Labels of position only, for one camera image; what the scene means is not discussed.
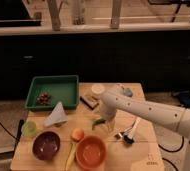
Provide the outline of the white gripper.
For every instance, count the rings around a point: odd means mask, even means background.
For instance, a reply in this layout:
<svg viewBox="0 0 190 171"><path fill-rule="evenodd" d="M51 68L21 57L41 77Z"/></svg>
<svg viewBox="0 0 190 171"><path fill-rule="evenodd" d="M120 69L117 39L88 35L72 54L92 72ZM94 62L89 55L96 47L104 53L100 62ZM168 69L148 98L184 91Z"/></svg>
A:
<svg viewBox="0 0 190 171"><path fill-rule="evenodd" d="M100 107L100 115L105 120L109 132L114 130L116 112L116 109L104 105Z"/></svg>

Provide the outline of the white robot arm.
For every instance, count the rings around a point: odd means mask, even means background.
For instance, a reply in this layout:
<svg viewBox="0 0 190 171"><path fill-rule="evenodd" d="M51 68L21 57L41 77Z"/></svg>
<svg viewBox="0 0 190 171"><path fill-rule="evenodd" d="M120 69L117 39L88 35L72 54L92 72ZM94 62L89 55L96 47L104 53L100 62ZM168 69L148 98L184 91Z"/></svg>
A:
<svg viewBox="0 0 190 171"><path fill-rule="evenodd" d="M162 103L140 100L123 94L123 87L115 84L101 95L101 115L106 120L116 116L118 110L161 125L189 140L183 171L190 171L190 109Z"/></svg>

